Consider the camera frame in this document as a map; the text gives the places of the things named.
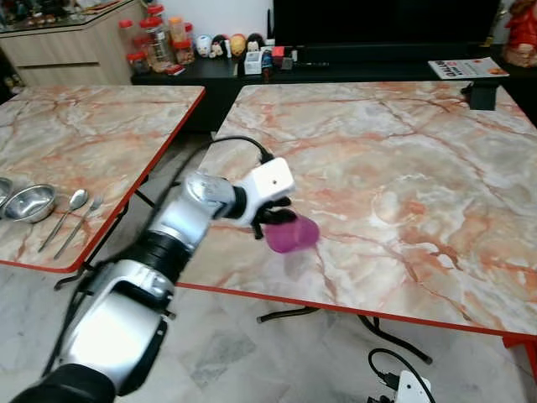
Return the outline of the purple plastic cup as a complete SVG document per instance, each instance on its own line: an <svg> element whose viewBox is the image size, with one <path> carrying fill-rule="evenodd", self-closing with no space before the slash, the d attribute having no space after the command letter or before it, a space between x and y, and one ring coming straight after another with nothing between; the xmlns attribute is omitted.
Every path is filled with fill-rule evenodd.
<svg viewBox="0 0 537 403"><path fill-rule="evenodd" d="M315 220L296 215L291 222L263 226L268 248L279 254L298 252L315 246L320 238L320 227Z"/></svg>

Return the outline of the small white carton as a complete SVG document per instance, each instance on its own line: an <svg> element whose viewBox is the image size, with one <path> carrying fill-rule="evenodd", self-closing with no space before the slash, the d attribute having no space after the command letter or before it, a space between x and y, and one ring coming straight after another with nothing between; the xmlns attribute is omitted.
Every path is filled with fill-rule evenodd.
<svg viewBox="0 0 537 403"><path fill-rule="evenodd" d="M245 76L261 76L263 54L258 51L247 51L242 62L242 72Z"/></svg>

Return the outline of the black tv console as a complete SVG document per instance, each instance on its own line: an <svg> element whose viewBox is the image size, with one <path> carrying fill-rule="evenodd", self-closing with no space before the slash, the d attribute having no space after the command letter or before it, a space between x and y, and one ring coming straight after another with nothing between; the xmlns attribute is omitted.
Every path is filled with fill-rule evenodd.
<svg viewBox="0 0 537 403"><path fill-rule="evenodd" d="M204 95L180 131L207 133L217 131L225 123L232 103L246 85L437 81L440 78L425 61L296 66L288 71L274 71L268 76L245 76L239 73L241 68L241 61L199 59L176 76L149 73L131 76L130 81L141 86L202 86Z"/></svg>

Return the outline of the yellow round figurine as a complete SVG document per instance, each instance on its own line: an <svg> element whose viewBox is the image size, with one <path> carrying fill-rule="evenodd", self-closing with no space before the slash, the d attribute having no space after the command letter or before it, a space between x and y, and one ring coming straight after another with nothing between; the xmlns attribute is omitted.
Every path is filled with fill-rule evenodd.
<svg viewBox="0 0 537 403"><path fill-rule="evenodd" d="M232 58L238 58L245 54L247 39L244 34L234 34L227 39L227 49Z"/></svg>

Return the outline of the black round figurine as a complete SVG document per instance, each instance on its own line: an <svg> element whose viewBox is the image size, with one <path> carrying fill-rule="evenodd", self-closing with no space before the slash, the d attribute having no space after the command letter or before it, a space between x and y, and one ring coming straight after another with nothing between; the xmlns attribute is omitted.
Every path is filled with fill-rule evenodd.
<svg viewBox="0 0 537 403"><path fill-rule="evenodd" d="M211 39L210 58L229 58L231 56L230 43L226 35L216 35Z"/></svg>

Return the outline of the white round figurine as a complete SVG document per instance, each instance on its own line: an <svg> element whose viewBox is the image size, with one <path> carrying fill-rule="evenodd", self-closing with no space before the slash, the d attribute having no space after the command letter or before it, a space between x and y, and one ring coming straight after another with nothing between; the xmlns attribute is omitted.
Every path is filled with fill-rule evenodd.
<svg viewBox="0 0 537 403"><path fill-rule="evenodd" d="M193 46L195 46L195 51L201 58L210 58L211 57L211 43L212 38L208 35L198 35L193 41Z"/></svg>

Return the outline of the short snack jar red lid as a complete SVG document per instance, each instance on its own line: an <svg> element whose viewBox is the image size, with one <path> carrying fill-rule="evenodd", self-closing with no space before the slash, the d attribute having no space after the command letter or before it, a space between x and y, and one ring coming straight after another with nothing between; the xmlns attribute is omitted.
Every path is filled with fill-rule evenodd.
<svg viewBox="0 0 537 403"><path fill-rule="evenodd" d="M177 39L172 44L177 64L191 65L195 61L196 51L193 50L191 39Z"/></svg>

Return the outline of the steel fork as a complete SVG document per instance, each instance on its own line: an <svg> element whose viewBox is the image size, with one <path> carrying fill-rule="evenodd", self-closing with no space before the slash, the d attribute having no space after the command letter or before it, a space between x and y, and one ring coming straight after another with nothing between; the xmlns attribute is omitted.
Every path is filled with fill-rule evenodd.
<svg viewBox="0 0 537 403"><path fill-rule="evenodd" d="M97 210L99 210L99 208L100 208L102 203L103 203L103 196L97 195L97 196L93 197L93 199L91 201L91 207L88 208L88 211L85 212L85 214L83 214L83 216L81 216L80 221L70 231L70 233L68 234L68 237L66 237L66 239L64 241L64 244L62 244L59 247L59 249L57 250L56 254L54 254L53 259L58 259L65 252L65 250L70 245L70 242L72 242L73 238L75 238L76 235L78 234L78 232L80 232L81 227L83 227L85 225L85 223L87 222L89 216L92 215L93 212L96 212Z"/></svg>

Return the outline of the steel spoon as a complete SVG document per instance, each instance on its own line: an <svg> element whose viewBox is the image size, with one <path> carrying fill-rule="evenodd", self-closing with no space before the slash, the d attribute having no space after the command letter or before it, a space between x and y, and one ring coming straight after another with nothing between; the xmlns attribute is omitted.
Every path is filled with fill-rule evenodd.
<svg viewBox="0 0 537 403"><path fill-rule="evenodd" d="M84 207L86 204L86 201L88 199L88 191L85 191L85 189L78 189L78 191L74 192L72 196L70 196L70 200L68 202L68 205L66 205L66 210L64 211L64 214L60 216L58 219L58 222L53 227L53 230L50 231L49 237L45 239L45 241L42 243L41 246L38 248L38 252L42 253L44 249L46 249L47 246L49 246L50 242L53 241L53 239L56 237L57 233L59 232L62 223L68 218L71 212L75 212L77 210L80 210L81 207Z"/></svg>

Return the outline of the small clear jar red lid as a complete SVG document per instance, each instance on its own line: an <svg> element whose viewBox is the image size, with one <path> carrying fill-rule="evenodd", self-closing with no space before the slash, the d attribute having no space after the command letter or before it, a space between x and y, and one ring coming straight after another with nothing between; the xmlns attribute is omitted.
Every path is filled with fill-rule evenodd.
<svg viewBox="0 0 537 403"><path fill-rule="evenodd" d="M146 76L146 74L151 73L149 58L143 51L132 51L132 53L126 54L126 62L134 76Z"/></svg>

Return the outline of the large clear jar red lid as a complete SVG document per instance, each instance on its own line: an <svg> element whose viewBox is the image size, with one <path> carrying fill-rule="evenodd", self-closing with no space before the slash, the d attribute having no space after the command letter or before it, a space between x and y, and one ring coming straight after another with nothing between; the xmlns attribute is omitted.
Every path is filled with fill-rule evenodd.
<svg viewBox="0 0 537 403"><path fill-rule="evenodd" d="M154 73L166 73L175 65L163 23L164 20L160 17L147 17L139 22L139 27L146 32L143 39L144 51Z"/></svg>

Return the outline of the orange snack jar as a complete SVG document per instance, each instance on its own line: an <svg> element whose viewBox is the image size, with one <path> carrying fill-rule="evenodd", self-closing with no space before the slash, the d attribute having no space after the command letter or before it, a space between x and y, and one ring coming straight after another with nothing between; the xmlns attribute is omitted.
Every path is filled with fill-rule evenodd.
<svg viewBox="0 0 537 403"><path fill-rule="evenodd" d="M169 17L169 37L171 43L176 44L187 41L188 34L185 31L185 20L181 17Z"/></svg>

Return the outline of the black television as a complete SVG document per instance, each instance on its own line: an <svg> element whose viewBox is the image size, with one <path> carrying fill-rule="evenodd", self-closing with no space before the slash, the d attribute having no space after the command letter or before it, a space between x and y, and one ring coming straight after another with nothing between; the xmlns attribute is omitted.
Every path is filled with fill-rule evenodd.
<svg viewBox="0 0 537 403"><path fill-rule="evenodd" d="M273 0L283 44L483 42L500 0Z"/></svg>

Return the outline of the white orange magazine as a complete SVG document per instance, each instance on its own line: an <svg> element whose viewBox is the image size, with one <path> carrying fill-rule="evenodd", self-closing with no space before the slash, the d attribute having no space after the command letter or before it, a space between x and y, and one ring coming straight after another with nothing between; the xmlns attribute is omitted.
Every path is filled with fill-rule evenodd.
<svg viewBox="0 0 537 403"><path fill-rule="evenodd" d="M494 58L429 60L427 65L441 80L504 78L510 74Z"/></svg>

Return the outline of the small black box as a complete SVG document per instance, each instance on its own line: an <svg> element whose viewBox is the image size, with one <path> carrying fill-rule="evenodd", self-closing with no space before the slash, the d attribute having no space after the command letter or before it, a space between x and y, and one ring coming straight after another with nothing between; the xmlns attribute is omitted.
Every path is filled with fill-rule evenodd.
<svg viewBox="0 0 537 403"><path fill-rule="evenodd" d="M495 111L499 87L498 81L472 81L461 89L461 95L471 110Z"/></svg>

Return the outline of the slim clear jar red lid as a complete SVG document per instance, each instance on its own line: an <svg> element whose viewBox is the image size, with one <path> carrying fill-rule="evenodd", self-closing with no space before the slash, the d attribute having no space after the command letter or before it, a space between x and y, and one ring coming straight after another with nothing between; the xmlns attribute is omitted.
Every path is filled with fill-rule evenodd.
<svg viewBox="0 0 537 403"><path fill-rule="evenodd" d="M127 56L137 54L139 52L138 36L141 34L141 30L135 27L133 20L120 19L117 23L117 29L123 53Z"/></svg>

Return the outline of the stainless steel bowl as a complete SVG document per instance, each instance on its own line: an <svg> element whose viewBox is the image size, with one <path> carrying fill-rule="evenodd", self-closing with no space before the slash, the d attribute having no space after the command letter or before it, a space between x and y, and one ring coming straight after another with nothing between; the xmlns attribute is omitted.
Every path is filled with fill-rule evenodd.
<svg viewBox="0 0 537 403"><path fill-rule="evenodd" d="M12 193L0 207L0 218L11 222L36 223L46 219L56 207L56 188L37 184Z"/></svg>

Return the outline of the light wooden cabinet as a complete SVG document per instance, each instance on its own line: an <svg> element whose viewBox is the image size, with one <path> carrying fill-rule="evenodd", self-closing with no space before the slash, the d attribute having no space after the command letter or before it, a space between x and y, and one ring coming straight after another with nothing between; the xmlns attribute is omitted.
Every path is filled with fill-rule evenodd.
<svg viewBox="0 0 537 403"><path fill-rule="evenodd" d="M118 23L145 17L120 0L78 24L0 32L0 50L28 86L129 85L132 72Z"/></svg>

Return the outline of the large red figurine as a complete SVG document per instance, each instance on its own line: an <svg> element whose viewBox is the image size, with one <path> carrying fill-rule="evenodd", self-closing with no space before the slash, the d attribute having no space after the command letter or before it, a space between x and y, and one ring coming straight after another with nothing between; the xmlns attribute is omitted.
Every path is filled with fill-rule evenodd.
<svg viewBox="0 0 537 403"><path fill-rule="evenodd" d="M507 43L503 46L503 58L519 68L537 65L537 0L514 0L510 5Z"/></svg>

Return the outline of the dark olive table leg frame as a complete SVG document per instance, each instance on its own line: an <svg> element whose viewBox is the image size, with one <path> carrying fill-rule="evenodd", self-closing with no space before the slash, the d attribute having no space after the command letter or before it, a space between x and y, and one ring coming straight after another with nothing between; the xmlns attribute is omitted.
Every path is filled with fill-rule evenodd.
<svg viewBox="0 0 537 403"><path fill-rule="evenodd" d="M74 283L74 281L79 280L85 272L91 268L92 261L95 260L95 257L97 253L100 252L102 247L105 245L107 240L112 236L112 232L115 231L117 226L120 222L122 222L124 216L127 215L127 212L130 211L130 203L131 200L134 199L134 196L131 196L129 200L127 200L126 203L123 204L123 209L116 215L115 219L112 220L112 225L107 228L107 231L102 235L102 237L99 239L99 241L96 241L95 248L92 250L90 254L88 254L87 257L84 258L84 261L81 262L81 265L78 266L78 270L69 277L65 277L65 279L58 280L56 284L54 284L54 290L61 290L65 287L65 285L68 285L70 283Z"/></svg>

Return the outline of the red metal frame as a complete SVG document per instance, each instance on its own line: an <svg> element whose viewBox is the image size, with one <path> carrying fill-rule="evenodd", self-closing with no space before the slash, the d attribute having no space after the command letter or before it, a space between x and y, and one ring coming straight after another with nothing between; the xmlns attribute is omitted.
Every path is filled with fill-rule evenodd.
<svg viewBox="0 0 537 403"><path fill-rule="evenodd" d="M537 338L536 335L507 335L502 337L503 346L521 368L523 402L537 403Z"/></svg>

